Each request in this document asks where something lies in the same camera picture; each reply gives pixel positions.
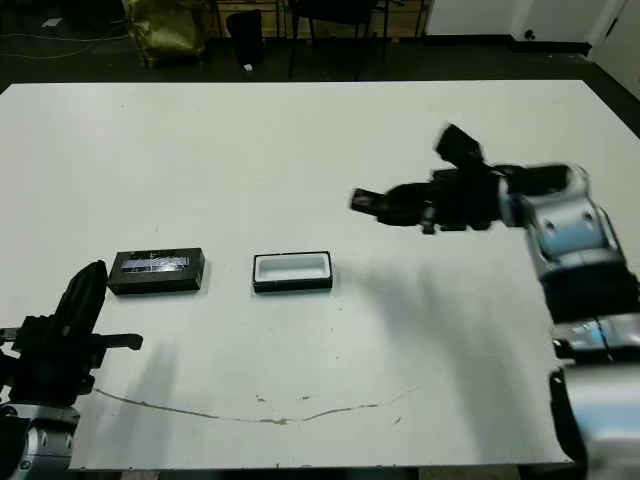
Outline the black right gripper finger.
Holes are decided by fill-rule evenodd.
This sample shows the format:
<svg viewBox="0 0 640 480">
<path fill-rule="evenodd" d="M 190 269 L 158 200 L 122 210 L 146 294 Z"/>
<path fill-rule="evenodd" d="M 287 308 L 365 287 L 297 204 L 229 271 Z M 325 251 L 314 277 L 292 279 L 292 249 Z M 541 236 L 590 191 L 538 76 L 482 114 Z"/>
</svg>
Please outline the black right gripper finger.
<svg viewBox="0 0 640 480">
<path fill-rule="evenodd" d="M 385 225 L 419 225 L 430 207 L 429 203 L 386 203 L 378 213 L 378 222 Z"/>
<path fill-rule="evenodd" d="M 431 182 L 406 183 L 392 187 L 385 193 L 390 203 L 424 203 L 433 195 Z"/>
</svg>

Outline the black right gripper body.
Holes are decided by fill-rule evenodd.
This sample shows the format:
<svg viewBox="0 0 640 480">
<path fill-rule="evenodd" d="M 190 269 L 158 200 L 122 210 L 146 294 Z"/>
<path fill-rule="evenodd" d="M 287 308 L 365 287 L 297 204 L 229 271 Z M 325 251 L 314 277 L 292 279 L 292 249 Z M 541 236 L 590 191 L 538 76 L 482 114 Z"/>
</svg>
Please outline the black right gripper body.
<svg viewBox="0 0 640 480">
<path fill-rule="evenodd" d="M 464 173 L 457 169 L 434 171 L 427 185 L 423 233 L 488 230 L 500 219 L 499 183 L 500 177 L 491 170 L 480 173 Z"/>
</svg>

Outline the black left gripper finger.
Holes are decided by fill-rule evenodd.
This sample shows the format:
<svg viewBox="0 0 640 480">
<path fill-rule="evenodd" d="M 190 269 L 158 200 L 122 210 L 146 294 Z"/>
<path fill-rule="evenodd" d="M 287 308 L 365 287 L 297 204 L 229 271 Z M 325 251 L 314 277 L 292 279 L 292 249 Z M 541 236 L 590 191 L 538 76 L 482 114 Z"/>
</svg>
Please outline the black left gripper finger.
<svg viewBox="0 0 640 480">
<path fill-rule="evenodd" d="M 107 270 L 103 260 L 97 260 L 82 270 L 69 285 L 69 326 L 73 334 L 93 331 L 107 288 Z"/>
<path fill-rule="evenodd" d="M 55 311 L 61 333 L 91 333 L 98 318 L 98 262 L 81 269 L 69 282 Z"/>
</svg>

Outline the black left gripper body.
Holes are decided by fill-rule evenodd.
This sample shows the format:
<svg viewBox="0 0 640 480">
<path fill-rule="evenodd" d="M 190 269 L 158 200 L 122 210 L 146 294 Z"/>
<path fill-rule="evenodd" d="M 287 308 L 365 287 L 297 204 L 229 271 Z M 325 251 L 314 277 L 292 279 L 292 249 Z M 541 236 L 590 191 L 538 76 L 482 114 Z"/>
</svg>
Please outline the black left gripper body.
<svg viewBox="0 0 640 480">
<path fill-rule="evenodd" d="M 91 392 L 91 371 L 101 367 L 112 348 L 141 349 L 139 334 L 98 334 L 55 326 L 50 316 L 27 316 L 19 327 L 3 328 L 1 343 L 13 356 L 1 354 L 1 386 L 12 402 L 34 405 L 72 405 Z"/>
</svg>

